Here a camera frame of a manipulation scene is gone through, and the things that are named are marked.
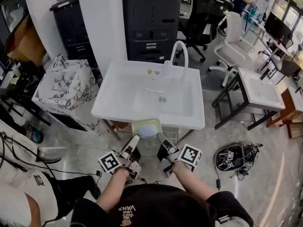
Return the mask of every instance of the floor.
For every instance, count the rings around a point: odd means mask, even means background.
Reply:
[[[213,53],[214,46],[223,39],[221,35],[218,35],[215,41],[209,45],[208,50],[204,52],[206,56],[204,63],[200,63],[198,54],[192,48],[188,50],[189,66],[200,70],[205,128],[195,131],[180,146],[187,143],[202,150],[202,160],[194,172],[202,181],[216,188],[217,175],[214,170],[213,157],[218,149],[232,142],[262,143],[264,147],[260,149],[257,162],[243,181],[239,181],[235,177],[231,178],[232,173],[218,172],[222,185],[221,191],[234,193],[252,216],[256,226],[280,226],[283,220],[285,220],[284,226],[288,226],[292,209],[297,204],[296,194],[299,189],[297,183],[303,176],[303,171],[298,165],[302,139],[289,140],[285,126],[281,128],[274,126],[267,129],[261,125],[247,131],[245,123],[228,122],[220,129],[214,130],[214,125],[218,119],[211,107],[211,102],[218,95],[218,90],[221,90],[220,84],[223,75],[217,71],[211,73],[206,71],[208,66],[214,65],[217,61]],[[258,57],[258,54],[253,54],[252,57],[256,59],[255,66],[262,62],[263,58]],[[180,57],[179,65],[182,65],[182,60],[184,60],[183,57]],[[283,81],[279,84],[279,90],[283,91],[287,85],[294,85],[294,82],[291,80]],[[100,136],[93,136],[75,132],[54,121],[50,127],[43,123],[38,123],[36,126],[45,135],[42,146],[66,146],[67,153],[64,158],[59,163],[52,165],[53,168],[64,171],[95,173],[97,170],[101,170],[97,159],[112,149],[121,149],[130,138],[129,135],[121,135],[122,142],[117,142],[105,129],[102,129]],[[165,179],[161,175],[156,158],[159,149],[158,143],[154,141],[140,142],[138,149],[142,154],[140,160],[143,168],[141,177],[145,178],[147,183],[160,181],[161,184],[182,188],[174,176]],[[66,173],[55,173],[55,175],[58,179],[80,176]],[[103,174],[100,178],[98,186],[101,191],[104,190],[110,176],[110,174]],[[86,197],[92,199],[89,193],[86,194]],[[70,218],[71,214],[48,226],[67,227]]]

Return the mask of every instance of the sink basin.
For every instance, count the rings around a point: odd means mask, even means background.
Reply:
[[[86,97],[93,97],[86,90],[93,77],[86,60],[70,60],[66,68],[61,61],[52,63],[39,83],[32,100],[48,104],[63,105],[68,109],[75,108]],[[95,86],[92,80],[90,87]]]
[[[288,87],[288,91],[290,93],[290,96],[292,97],[294,108],[297,111],[303,112],[303,99],[300,92],[295,92],[295,89],[292,87]]]
[[[158,118],[163,126],[200,130],[204,108],[199,70],[141,61],[112,62],[92,108],[95,117],[121,122]]]
[[[261,80],[260,74],[243,68],[238,68],[238,73],[250,103],[277,111],[285,108],[281,94],[273,80],[267,78]]]

